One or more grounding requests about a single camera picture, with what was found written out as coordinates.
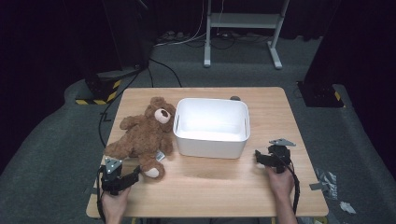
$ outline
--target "table top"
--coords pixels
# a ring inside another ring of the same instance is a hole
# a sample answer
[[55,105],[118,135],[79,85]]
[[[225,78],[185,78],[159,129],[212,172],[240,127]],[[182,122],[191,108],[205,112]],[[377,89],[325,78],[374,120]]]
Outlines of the table top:
[[[166,174],[162,180],[140,175],[129,194],[127,217],[275,217],[275,199],[263,165],[254,152],[268,153],[269,141],[285,138],[296,144],[290,149],[295,173],[300,180],[299,217],[324,217],[328,206],[320,190],[311,161],[285,92],[281,88],[150,88],[127,89],[122,95],[108,143],[119,140],[123,118],[143,114],[153,96],[163,96],[177,107],[188,97],[230,99],[239,96],[247,104],[250,137],[239,159],[210,159],[183,156],[174,151],[162,160]],[[123,161],[122,174],[138,165],[137,159]],[[290,195],[292,202],[294,192]],[[96,195],[87,206],[89,217],[99,217]]]

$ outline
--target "white storage box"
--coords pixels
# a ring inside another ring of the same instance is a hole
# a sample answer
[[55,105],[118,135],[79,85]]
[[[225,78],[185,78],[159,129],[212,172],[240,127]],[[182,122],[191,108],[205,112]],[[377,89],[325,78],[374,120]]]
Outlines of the white storage box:
[[185,98],[173,131],[180,154],[237,159],[250,136],[248,106],[241,101]]

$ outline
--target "stand leg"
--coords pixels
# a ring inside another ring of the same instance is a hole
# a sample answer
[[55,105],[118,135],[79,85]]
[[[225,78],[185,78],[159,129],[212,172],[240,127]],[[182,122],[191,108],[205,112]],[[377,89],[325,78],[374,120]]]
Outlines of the stand leg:
[[288,9],[289,1],[290,0],[285,0],[285,2],[283,3],[282,10],[281,10],[279,18],[277,20],[273,41],[267,42],[268,49],[271,52],[271,56],[273,58],[274,65],[275,65],[276,69],[282,69],[282,63],[280,62],[279,56],[277,55],[277,52],[276,52],[276,43],[279,38],[280,29],[282,28],[282,25],[283,25],[283,20],[285,20],[285,15],[286,15],[286,11]]
[[204,67],[210,67],[210,28],[211,28],[211,5],[212,1],[207,0],[207,19],[206,19],[206,42],[205,42],[205,57]]

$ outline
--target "teddy bear paw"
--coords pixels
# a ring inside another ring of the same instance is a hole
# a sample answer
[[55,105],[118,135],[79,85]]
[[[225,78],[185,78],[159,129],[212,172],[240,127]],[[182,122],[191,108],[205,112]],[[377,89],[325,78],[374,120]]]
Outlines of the teddy bear paw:
[[152,178],[155,178],[155,177],[160,175],[160,171],[157,170],[157,168],[151,168],[151,169],[149,169],[148,171],[145,172],[145,175],[147,175],[149,177],[152,177]]

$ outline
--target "teddy bear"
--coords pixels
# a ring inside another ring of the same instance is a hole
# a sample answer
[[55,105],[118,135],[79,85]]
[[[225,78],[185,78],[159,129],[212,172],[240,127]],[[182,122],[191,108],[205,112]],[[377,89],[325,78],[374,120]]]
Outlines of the teddy bear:
[[165,155],[173,151],[171,132],[175,114],[175,107],[163,97],[152,97],[144,114],[122,120],[120,128],[126,132],[105,148],[105,156],[118,160],[138,158],[143,175],[162,179],[165,170],[156,155],[158,150]]

